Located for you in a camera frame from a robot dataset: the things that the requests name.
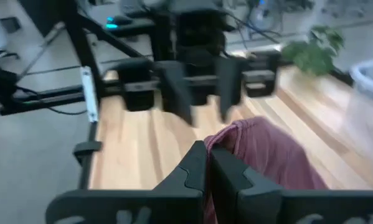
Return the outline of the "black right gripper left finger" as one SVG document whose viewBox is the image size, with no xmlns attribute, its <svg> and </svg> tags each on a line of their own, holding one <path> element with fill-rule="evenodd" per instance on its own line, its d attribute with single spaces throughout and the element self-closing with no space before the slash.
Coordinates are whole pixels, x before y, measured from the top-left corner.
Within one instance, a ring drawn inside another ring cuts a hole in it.
<svg viewBox="0 0 373 224">
<path fill-rule="evenodd" d="M 152 190 L 73 190 L 47 207 L 46 224 L 202 224 L 207 149 L 196 141 Z"/>
</svg>

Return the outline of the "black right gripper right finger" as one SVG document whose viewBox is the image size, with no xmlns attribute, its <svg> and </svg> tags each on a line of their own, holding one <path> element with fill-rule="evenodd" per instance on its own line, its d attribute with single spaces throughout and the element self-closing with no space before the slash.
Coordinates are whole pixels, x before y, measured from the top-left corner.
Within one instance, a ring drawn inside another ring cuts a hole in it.
<svg viewBox="0 0 373 224">
<path fill-rule="evenodd" d="M 221 147 L 210 186 L 218 224 L 373 224 L 373 190 L 287 190 Z"/>
</svg>

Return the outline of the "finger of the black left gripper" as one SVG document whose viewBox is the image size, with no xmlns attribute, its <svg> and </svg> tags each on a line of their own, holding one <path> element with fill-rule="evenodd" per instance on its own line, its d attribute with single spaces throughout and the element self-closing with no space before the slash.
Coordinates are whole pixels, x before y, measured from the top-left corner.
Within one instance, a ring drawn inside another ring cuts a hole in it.
<svg viewBox="0 0 373 224">
<path fill-rule="evenodd" d="M 222 122 L 226 122 L 231 107 L 239 104 L 241 100 L 242 66 L 240 61 L 234 58 L 217 57 L 215 74 L 220 118 Z"/>
<path fill-rule="evenodd" d="M 187 124 L 193 125 L 191 112 L 192 95 L 189 89 L 184 65 L 177 61 L 156 62 L 159 76 L 159 89 L 162 98 L 162 109 L 172 113 Z"/>
</svg>

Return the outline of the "maroon baseball cap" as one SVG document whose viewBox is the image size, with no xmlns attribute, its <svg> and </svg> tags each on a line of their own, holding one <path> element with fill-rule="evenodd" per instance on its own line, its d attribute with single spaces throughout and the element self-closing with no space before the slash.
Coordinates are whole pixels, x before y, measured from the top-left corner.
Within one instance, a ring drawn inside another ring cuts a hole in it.
<svg viewBox="0 0 373 224">
<path fill-rule="evenodd" d="M 206 137 L 204 143 L 208 149 L 219 144 L 287 189 L 327 189 L 303 147 L 264 117 L 234 121 L 217 134 Z"/>
</svg>

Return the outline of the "black device with blue light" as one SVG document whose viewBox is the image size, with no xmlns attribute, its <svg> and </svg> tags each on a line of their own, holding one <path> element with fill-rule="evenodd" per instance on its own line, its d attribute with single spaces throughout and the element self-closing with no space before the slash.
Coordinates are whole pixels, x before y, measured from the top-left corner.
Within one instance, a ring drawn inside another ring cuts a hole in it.
<svg viewBox="0 0 373 224">
<path fill-rule="evenodd" d="M 106 28 L 107 29 L 117 29 L 121 26 L 129 25 L 133 20 L 127 16 L 117 15 L 112 17 L 107 17 Z"/>
</svg>

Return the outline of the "green artificial plant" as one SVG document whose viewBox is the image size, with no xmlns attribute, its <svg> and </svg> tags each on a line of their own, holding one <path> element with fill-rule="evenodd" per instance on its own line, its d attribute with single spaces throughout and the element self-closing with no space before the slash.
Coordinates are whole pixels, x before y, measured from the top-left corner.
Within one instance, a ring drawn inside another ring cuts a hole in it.
<svg viewBox="0 0 373 224">
<path fill-rule="evenodd" d="M 315 25 L 308 31 L 306 40 L 292 40 L 284 45 L 281 56 L 303 73 L 322 76 L 335 69 L 334 59 L 343 48 L 344 36 L 340 30 Z"/>
</svg>

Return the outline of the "clear plastic bin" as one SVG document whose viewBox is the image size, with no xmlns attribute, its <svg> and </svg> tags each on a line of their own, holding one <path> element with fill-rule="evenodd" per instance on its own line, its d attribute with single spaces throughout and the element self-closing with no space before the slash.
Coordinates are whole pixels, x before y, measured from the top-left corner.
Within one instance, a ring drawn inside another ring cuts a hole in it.
<svg viewBox="0 0 373 224">
<path fill-rule="evenodd" d="M 373 58 L 351 67 L 354 80 L 344 130 L 373 159 Z"/>
</svg>

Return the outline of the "white frame label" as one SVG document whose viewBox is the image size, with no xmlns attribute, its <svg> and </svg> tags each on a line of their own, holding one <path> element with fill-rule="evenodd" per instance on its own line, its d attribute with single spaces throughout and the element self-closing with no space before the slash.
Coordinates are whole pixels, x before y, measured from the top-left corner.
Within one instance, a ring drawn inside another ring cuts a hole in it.
<svg viewBox="0 0 373 224">
<path fill-rule="evenodd" d="M 91 68 L 88 66 L 80 67 L 80 75 L 83 86 L 83 95 L 87 106 L 87 115 L 89 122 L 98 122 L 98 100 L 95 91 L 95 83 Z"/>
</svg>

